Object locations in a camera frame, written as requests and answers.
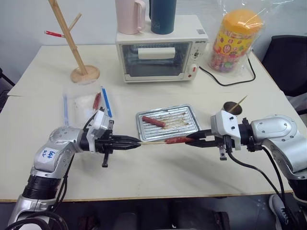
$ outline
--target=white wall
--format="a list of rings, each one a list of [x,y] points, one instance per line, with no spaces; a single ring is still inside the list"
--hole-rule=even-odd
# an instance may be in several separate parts
[[[115,42],[114,0],[58,0],[58,3],[67,24],[77,13],[82,13],[72,30],[76,44]],[[222,18],[217,0],[177,0],[177,13],[198,15],[210,39],[215,38]],[[41,45],[66,44],[65,39],[45,35],[44,30],[60,32],[48,0],[0,0],[0,67],[12,81],[19,80]],[[306,0],[294,0],[275,10],[254,45],[260,59],[271,36],[281,34],[307,35]]]

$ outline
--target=metal baking tray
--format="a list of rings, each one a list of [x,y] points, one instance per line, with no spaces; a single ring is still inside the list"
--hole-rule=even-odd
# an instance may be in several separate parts
[[[143,122],[142,116],[163,121],[166,126],[158,127]],[[137,113],[136,124],[143,142],[182,137],[201,129],[189,104]]]

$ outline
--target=white toaster oven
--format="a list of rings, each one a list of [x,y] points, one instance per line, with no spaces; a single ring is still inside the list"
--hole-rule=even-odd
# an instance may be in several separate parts
[[[196,15],[176,15],[174,31],[161,35],[146,27],[117,33],[116,47],[125,82],[188,81],[195,78],[208,42]]]

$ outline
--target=white label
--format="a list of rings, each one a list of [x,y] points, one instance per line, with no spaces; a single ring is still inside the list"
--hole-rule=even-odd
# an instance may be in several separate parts
[[[55,159],[57,152],[58,151],[56,149],[44,148],[39,155],[38,161],[42,163],[52,161]]]

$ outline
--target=clear plastic bag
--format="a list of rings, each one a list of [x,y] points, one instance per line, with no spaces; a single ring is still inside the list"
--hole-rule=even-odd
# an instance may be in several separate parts
[[[272,10],[290,1],[293,0],[218,0],[223,19],[207,54],[208,65],[226,75],[242,75],[245,57],[261,35]]]

